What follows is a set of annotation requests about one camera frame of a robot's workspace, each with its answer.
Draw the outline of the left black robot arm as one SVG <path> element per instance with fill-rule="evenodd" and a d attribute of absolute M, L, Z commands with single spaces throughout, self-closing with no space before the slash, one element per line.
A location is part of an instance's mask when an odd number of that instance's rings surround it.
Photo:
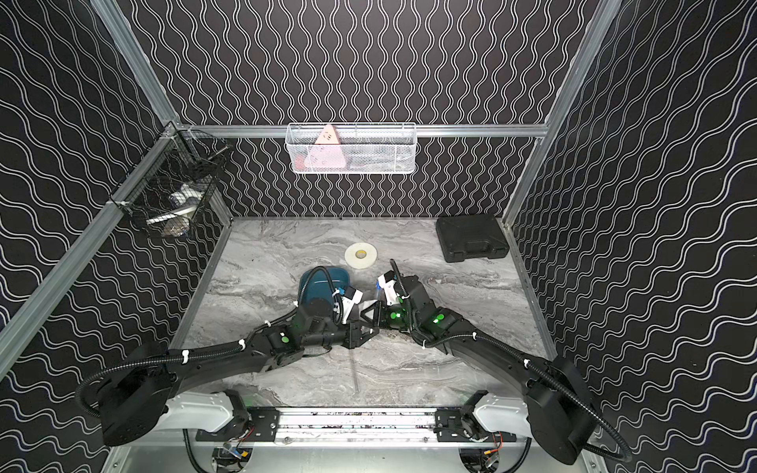
<path fill-rule="evenodd" d="M 123 362 L 86 376 L 75 401 L 100 421 L 105 445 L 126 445 L 156 429 L 169 415 L 170 400 L 183 392 L 283 368 L 310 347 L 359 348 L 379 334 L 385 314 L 386 304 L 375 301 L 342 319 L 332 303 L 313 299 L 235 342 L 183 350 L 143 345 Z"/>

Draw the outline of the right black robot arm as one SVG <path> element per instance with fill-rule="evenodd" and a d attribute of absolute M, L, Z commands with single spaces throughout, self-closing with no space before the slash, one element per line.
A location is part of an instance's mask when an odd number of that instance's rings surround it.
<path fill-rule="evenodd" d="M 574 463 L 582 451 L 621 462 L 633 458 L 628 441 L 599 413 L 573 364 L 496 339 L 457 311 L 436 305 L 416 276 L 390 277 L 378 299 L 360 309 L 360 317 L 376 330 L 396 330 L 424 349 L 461 359 L 518 390 L 524 434 L 564 464 Z"/>

